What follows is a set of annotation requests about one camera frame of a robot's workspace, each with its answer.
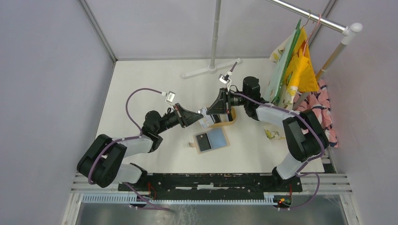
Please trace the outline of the tan oval card holder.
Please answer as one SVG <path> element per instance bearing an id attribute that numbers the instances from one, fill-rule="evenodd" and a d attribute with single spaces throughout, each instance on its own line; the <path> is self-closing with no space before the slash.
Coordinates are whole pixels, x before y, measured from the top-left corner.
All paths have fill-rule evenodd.
<path id="1" fill-rule="evenodd" d="M 198 113 L 203 115 L 203 118 L 199 120 L 200 125 L 203 128 L 214 128 L 229 126 L 235 122 L 237 117 L 235 108 L 232 107 L 230 113 L 228 114 L 209 114 L 207 115 L 207 108 L 202 108 Z"/>

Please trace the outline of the thin white card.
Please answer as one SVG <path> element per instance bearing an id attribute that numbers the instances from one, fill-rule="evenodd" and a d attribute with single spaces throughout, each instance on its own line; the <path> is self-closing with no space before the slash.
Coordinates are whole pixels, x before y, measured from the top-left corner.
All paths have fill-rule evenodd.
<path id="1" fill-rule="evenodd" d="M 203 107 L 199 110 L 199 113 L 203 115 L 203 118 L 199 120 L 200 125 L 203 129 L 207 129 L 214 125 L 214 120 L 211 115 L 207 114 L 207 108 Z"/>

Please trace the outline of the light blue card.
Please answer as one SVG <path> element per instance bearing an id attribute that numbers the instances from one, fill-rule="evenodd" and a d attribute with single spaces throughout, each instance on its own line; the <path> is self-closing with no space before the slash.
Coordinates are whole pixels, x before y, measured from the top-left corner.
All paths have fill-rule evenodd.
<path id="1" fill-rule="evenodd" d="M 220 127 L 208 131 L 207 135 L 210 140 L 212 150 L 223 148 L 228 145 L 224 131 Z"/>

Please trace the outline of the wooden card tray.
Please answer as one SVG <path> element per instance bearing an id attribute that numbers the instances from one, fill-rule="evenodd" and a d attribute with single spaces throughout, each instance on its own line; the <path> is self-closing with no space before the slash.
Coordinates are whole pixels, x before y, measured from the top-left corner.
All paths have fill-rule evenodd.
<path id="1" fill-rule="evenodd" d="M 212 128 L 206 132 L 193 135 L 193 141 L 188 142 L 191 148 L 195 148 L 198 154 L 230 146 L 230 142 L 223 127 Z"/>

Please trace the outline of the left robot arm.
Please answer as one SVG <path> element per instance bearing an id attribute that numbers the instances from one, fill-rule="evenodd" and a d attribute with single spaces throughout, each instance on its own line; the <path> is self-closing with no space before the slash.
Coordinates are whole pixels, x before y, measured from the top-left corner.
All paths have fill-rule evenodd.
<path id="1" fill-rule="evenodd" d="M 127 182 L 136 191 L 142 191 L 147 186 L 147 171 L 133 163 L 124 164 L 123 159 L 154 152 L 163 141 L 160 133 L 175 126 L 186 128 L 203 117 L 201 113 L 184 109 L 179 103 L 164 115 L 149 111 L 137 136 L 116 139 L 106 134 L 97 136 L 78 162 L 77 172 L 85 176 L 90 184 L 101 188 L 114 182 Z"/>

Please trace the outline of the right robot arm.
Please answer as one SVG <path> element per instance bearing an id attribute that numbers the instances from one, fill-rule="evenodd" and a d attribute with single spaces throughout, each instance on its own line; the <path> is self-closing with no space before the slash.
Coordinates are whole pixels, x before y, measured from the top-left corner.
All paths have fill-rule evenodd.
<path id="1" fill-rule="evenodd" d="M 283 128 L 289 152 L 273 169 L 271 186 L 284 191 L 290 185 L 290 178 L 298 176 L 308 162 L 321 157 L 329 145 L 315 113 L 288 110 L 266 101 L 261 97 L 256 77 L 245 77 L 241 91 L 230 89 L 230 75 L 220 75 L 219 80 L 225 87 L 220 88 L 216 100 L 206 109 L 207 115 L 229 114 L 233 107 L 243 106 L 249 118 Z"/>

